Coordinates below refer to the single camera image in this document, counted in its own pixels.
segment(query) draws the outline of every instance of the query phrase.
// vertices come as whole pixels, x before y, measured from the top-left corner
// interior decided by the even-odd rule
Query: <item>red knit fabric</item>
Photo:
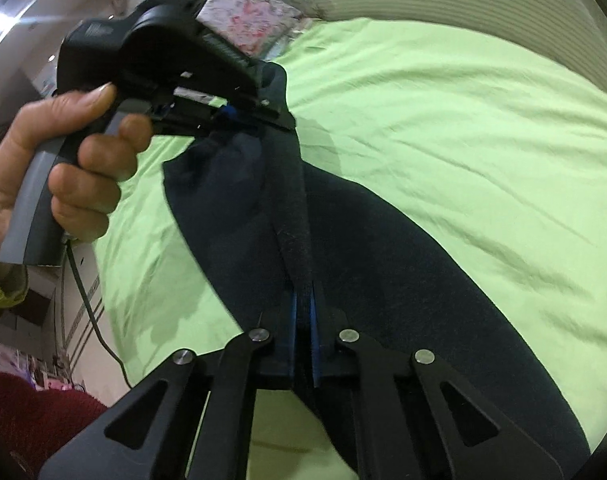
[[[23,379],[0,373],[0,437],[34,476],[49,457],[106,410],[83,392],[37,392]]]

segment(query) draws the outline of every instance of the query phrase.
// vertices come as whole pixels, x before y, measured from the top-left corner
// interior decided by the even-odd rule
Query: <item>green bedsheet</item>
[[[378,193],[430,233],[512,322],[592,447],[607,431],[607,95],[506,41],[419,22],[323,23],[279,62],[304,159]],[[118,351],[139,380],[177,348],[238,333],[141,155],[96,243]],[[353,474],[290,393],[262,392],[250,472]]]

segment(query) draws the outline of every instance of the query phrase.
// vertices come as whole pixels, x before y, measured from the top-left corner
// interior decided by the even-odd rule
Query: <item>power cord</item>
[[[81,281],[81,276],[78,273],[77,262],[74,259],[74,253],[72,251],[72,243],[68,241],[66,243],[66,254],[68,255],[68,260],[70,261],[70,269],[72,270],[72,276],[74,276],[74,281],[77,283],[78,293],[81,295],[81,299],[83,300],[83,306],[86,308],[86,312],[88,313],[88,317],[90,318],[90,323],[92,324],[92,328],[94,329],[94,333],[96,334],[96,338],[99,339],[101,346],[106,349],[112,358],[119,364],[121,367],[121,373],[123,374],[123,380],[125,380],[125,384],[128,385],[128,388],[132,389],[132,385],[128,380],[128,375],[125,372],[125,365],[123,361],[119,359],[119,356],[114,353],[114,351],[108,346],[106,340],[103,339],[101,335],[101,330],[99,330],[99,325],[96,322],[96,317],[94,317],[94,312],[92,312],[92,306],[90,305],[90,300],[88,300],[88,295],[86,294],[86,289],[83,287],[83,282]]]

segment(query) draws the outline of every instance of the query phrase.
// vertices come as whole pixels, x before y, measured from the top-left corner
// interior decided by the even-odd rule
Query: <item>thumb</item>
[[[115,97],[115,86],[106,84],[88,94],[68,92],[22,107],[0,144],[0,207],[14,205],[39,144],[87,126],[109,110]]]

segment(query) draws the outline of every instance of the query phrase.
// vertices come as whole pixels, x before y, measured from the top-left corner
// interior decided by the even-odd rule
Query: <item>handle grip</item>
[[[8,232],[1,244],[0,262],[34,266],[60,266],[64,232],[52,215],[48,177],[54,166],[65,162],[78,166],[78,148],[86,137],[105,132],[115,135],[123,117],[147,113],[148,102],[128,99],[115,104],[82,130],[40,144],[28,167],[14,203]]]

